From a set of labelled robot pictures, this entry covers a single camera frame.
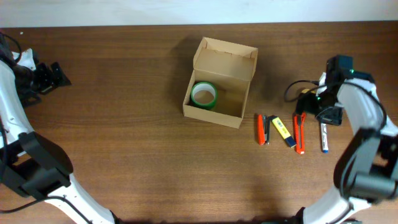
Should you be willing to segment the brown cardboard box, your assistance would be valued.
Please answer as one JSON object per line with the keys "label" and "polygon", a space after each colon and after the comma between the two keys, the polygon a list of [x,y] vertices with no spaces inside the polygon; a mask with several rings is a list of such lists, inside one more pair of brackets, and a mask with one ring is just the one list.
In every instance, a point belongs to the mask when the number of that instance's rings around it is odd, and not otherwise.
{"label": "brown cardboard box", "polygon": [[[258,49],[209,37],[202,38],[193,58],[193,72],[183,101],[183,115],[238,129],[243,121]],[[198,82],[212,83],[216,105],[204,110],[193,105],[191,89]]]}

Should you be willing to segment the green tape roll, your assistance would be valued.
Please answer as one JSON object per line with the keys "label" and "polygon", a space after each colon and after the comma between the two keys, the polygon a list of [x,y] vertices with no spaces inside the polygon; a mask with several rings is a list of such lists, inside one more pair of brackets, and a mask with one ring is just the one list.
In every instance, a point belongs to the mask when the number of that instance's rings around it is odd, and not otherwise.
{"label": "green tape roll", "polygon": [[216,105],[218,91],[212,83],[198,82],[192,87],[190,98],[194,106],[211,110]]}

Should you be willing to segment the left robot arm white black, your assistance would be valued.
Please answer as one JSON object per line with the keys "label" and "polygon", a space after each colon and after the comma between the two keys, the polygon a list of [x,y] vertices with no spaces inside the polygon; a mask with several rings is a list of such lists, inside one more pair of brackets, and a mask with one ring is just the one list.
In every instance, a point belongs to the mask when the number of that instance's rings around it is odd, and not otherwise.
{"label": "left robot arm white black", "polygon": [[32,49],[13,52],[11,39],[1,34],[1,183],[35,200],[10,212],[46,202],[75,223],[121,223],[78,183],[66,152],[35,132],[25,114],[25,107],[70,80],[59,63],[40,63]]}

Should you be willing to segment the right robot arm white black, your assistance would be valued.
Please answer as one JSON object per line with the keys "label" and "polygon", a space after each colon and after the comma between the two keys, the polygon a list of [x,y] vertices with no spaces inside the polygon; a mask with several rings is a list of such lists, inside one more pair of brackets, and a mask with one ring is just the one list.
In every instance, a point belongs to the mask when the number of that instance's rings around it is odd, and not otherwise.
{"label": "right robot arm white black", "polygon": [[371,74],[353,68],[353,58],[336,55],[315,87],[299,94],[295,114],[312,114],[339,126],[346,114],[353,138],[338,160],[333,185],[293,223],[343,223],[356,212],[397,198],[397,126],[376,93]]}

